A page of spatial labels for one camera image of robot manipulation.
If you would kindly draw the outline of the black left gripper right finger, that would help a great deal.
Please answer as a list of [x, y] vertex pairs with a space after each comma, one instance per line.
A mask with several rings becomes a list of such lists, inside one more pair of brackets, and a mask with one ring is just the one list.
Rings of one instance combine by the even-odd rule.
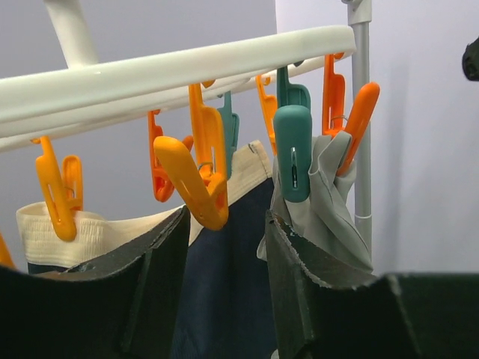
[[478, 276], [353, 268], [266, 214], [280, 358], [476, 358]]

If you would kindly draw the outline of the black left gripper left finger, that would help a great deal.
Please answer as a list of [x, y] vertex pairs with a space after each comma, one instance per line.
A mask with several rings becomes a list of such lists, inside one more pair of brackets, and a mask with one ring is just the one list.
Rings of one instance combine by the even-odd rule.
[[188, 209], [63, 272], [1, 268], [3, 358], [167, 358], [185, 268]]

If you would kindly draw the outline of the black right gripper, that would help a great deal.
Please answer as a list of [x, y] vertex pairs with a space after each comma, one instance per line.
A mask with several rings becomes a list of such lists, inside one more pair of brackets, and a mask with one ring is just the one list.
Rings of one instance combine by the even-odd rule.
[[479, 81], [479, 38], [466, 46], [462, 57], [462, 68], [469, 81]]

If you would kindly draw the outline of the white clip hanger frame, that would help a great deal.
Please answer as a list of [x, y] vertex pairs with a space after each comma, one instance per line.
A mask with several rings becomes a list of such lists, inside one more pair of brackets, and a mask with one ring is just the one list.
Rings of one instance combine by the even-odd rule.
[[100, 63], [80, 3], [47, 1], [67, 69], [1, 81], [1, 150], [34, 138], [63, 138], [127, 122], [155, 108], [181, 108], [187, 87], [213, 82], [207, 96], [243, 92], [259, 74], [288, 66], [293, 75], [322, 67], [324, 56], [356, 50], [353, 30], [330, 25]]

